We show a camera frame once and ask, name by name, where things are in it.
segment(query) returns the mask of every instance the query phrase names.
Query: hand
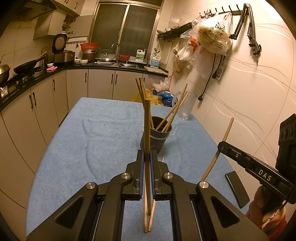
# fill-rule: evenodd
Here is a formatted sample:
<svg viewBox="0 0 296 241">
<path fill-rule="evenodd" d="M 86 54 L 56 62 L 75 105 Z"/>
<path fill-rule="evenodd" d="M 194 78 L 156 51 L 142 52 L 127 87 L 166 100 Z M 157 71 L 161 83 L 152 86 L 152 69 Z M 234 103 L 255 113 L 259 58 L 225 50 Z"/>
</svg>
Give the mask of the hand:
<svg viewBox="0 0 296 241">
<path fill-rule="evenodd" d="M 249 210 L 246 214 L 247 218 L 250 219 L 254 224 L 259 228 L 274 214 L 274 211 L 269 212 L 265 215 L 262 214 L 262 207 L 264 206 L 264 197 L 263 197 L 263 186 L 260 186 L 254 196 L 254 200 L 249 205 Z M 275 228 L 282 219 L 285 218 L 286 208 L 284 207 L 280 213 L 275 216 L 264 228 L 265 233 L 269 232 Z"/>
</svg>

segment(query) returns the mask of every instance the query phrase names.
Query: black cup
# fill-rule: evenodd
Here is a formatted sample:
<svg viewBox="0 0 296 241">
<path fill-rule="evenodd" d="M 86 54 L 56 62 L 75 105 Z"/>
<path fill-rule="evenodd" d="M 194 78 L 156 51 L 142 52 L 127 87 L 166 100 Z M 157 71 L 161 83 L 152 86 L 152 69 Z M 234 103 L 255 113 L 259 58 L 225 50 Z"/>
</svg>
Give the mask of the black cup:
<svg viewBox="0 0 296 241">
<path fill-rule="evenodd" d="M 158 116 L 152 117 L 154 128 L 158 127 L 158 125 L 163 121 L 163 118 Z M 150 128 L 150 147 L 151 150 L 156 150 L 156 153 L 159 153 L 161 151 L 161 148 L 163 147 L 165 140 L 169 137 L 170 132 L 172 131 L 172 126 L 170 126 L 168 132 L 161 132 L 162 129 L 165 127 L 168 121 L 165 121 L 162 126 L 159 128 L 159 131 L 156 131 L 152 128 Z M 140 147 L 142 150 L 144 150 L 144 132 L 142 135 Z"/>
</svg>

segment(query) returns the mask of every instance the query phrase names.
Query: yellow plastic bag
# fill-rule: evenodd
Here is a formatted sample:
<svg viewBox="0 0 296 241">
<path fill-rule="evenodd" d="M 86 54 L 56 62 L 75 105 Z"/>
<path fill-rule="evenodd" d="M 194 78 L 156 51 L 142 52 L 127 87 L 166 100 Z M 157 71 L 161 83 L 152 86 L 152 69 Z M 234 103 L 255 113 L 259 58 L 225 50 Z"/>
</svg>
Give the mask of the yellow plastic bag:
<svg viewBox="0 0 296 241">
<path fill-rule="evenodd" d="M 164 106 L 164 104 L 161 102 L 161 96 L 153 95 L 153 93 L 148 89 L 146 89 L 145 92 L 146 97 L 150 100 L 151 104 Z M 136 92 L 135 96 L 133 96 L 130 101 L 142 103 L 139 91 Z"/>
</svg>

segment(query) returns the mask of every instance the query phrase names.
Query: rice cooker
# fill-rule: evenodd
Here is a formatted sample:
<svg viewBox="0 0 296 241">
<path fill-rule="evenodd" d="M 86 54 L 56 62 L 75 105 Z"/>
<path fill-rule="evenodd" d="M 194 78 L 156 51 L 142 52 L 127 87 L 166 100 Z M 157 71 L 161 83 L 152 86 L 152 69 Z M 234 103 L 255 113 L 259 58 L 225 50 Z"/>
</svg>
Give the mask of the rice cooker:
<svg viewBox="0 0 296 241">
<path fill-rule="evenodd" d="M 52 52 L 54 53 L 55 65 L 67 65 L 72 64 L 75 59 L 75 52 L 65 50 L 67 42 L 67 34 L 61 33 L 54 37 L 52 43 Z"/>
</svg>

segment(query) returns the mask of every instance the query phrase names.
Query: faucet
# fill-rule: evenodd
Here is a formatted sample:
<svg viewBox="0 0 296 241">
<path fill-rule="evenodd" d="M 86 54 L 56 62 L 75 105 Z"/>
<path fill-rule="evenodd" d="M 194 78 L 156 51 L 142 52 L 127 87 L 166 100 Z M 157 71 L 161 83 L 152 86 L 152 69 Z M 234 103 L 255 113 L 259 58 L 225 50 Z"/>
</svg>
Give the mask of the faucet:
<svg viewBox="0 0 296 241">
<path fill-rule="evenodd" d="M 111 47 L 112 49 L 113 49 L 114 45 L 118 45 L 118 52 L 117 52 L 117 55 L 115 56 L 116 63 L 118 64 L 120 45 L 119 45 L 119 43 L 116 42 L 116 43 L 112 44 L 112 47 Z"/>
</svg>

